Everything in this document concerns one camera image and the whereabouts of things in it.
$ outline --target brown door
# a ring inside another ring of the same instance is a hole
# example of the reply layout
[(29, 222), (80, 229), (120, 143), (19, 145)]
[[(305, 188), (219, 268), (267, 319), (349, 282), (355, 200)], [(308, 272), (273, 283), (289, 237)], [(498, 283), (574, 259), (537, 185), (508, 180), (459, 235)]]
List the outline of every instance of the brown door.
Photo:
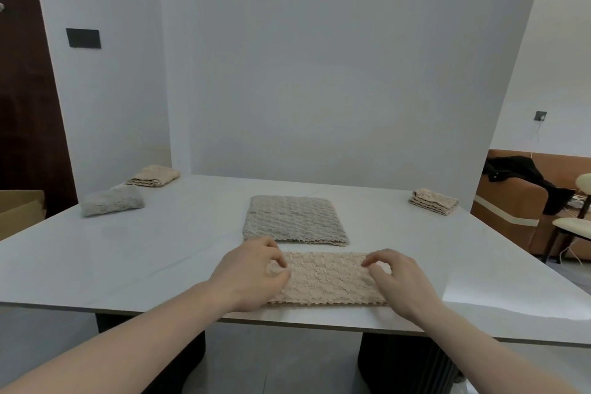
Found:
[(50, 216), (77, 200), (41, 4), (0, 3), (0, 190), (44, 190)]

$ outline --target wall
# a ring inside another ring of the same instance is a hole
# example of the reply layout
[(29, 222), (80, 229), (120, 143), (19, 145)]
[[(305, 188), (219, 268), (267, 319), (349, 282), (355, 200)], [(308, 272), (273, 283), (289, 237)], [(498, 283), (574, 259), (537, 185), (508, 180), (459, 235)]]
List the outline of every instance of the wall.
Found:
[(491, 146), (591, 156), (591, 0), (535, 0)]
[[(159, 0), (41, 0), (78, 198), (170, 164)], [(66, 28), (99, 29), (102, 50)]]
[(469, 207), (532, 1), (163, 0), (173, 160)]

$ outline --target marble tabletop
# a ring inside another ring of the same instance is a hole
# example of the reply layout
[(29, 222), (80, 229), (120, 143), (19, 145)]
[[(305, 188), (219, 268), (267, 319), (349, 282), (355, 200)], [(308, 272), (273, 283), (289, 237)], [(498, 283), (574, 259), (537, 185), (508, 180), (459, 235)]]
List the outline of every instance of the marble tabletop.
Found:
[[(253, 195), (327, 198), (351, 245), (417, 260), (446, 304), (502, 341), (591, 347), (591, 296), (465, 210), (449, 217), (408, 203), (410, 192), (191, 175), (140, 188), (144, 209), (89, 219), (74, 206), (0, 241), (0, 304), (144, 312), (206, 280), (242, 239)], [(223, 320), (422, 334), (387, 307), (271, 307)]]

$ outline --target brown sofa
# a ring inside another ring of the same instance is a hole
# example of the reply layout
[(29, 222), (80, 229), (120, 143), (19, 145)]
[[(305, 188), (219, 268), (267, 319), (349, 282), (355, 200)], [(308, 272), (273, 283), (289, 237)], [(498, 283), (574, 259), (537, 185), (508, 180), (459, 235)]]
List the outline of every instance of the brown sofa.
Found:
[[(591, 173), (591, 158), (509, 150), (488, 152), (489, 158), (501, 156), (531, 157), (544, 178), (557, 187), (576, 189), (574, 180)], [(488, 177), (482, 175), (471, 213), (530, 254), (542, 255), (554, 228), (552, 221), (572, 216), (565, 210), (555, 216), (543, 215), (547, 199), (545, 189), (523, 179), (489, 182)], [(586, 218), (591, 219), (591, 212)], [(558, 254), (558, 248), (556, 245), (553, 256)], [(591, 260), (591, 242), (575, 239), (572, 249), (580, 259)], [(563, 256), (572, 257), (572, 254), (567, 251)]]

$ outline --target cardboard box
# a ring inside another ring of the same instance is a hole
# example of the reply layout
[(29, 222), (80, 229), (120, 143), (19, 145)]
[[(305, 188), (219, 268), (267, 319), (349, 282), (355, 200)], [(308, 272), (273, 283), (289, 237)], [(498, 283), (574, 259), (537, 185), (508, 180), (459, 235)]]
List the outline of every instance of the cardboard box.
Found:
[(45, 219), (43, 190), (0, 190), (0, 240)]

